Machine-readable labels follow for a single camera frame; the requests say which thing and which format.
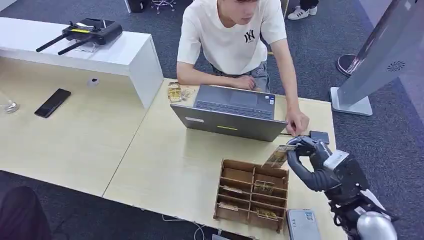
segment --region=speaker vent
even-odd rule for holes
[[[387,67],[387,70],[389,72],[398,72],[402,70],[405,67],[405,65],[406,64],[404,61],[394,61],[389,64],[389,66]]]

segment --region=white cable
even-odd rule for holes
[[[165,222],[185,221],[183,219],[165,219],[163,214],[162,214],[162,220],[165,221]],[[201,231],[202,239],[205,240],[205,233],[203,232],[203,229],[202,229],[204,227],[204,225],[200,226],[199,224],[197,224],[195,222],[191,222],[191,223],[197,226],[197,229],[194,232],[194,237],[193,237],[194,240],[196,240],[196,234],[198,233],[199,230]]]

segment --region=laptop touchpad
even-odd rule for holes
[[[247,107],[256,107],[258,102],[258,95],[253,92],[233,91],[231,94],[230,104],[244,105]]]

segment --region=wooden organizer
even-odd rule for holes
[[[223,159],[214,219],[280,233],[287,210],[289,171]]]

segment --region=robotic hand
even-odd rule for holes
[[[349,153],[333,153],[322,141],[306,136],[295,137],[287,144],[297,146],[287,152],[288,165],[309,189],[325,193],[334,224],[342,227],[350,240],[398,238],[392,225],[398,218],[388,213],[368,189],[367,178]],[[309,157],[314,172],[302,165],[300,156]]]

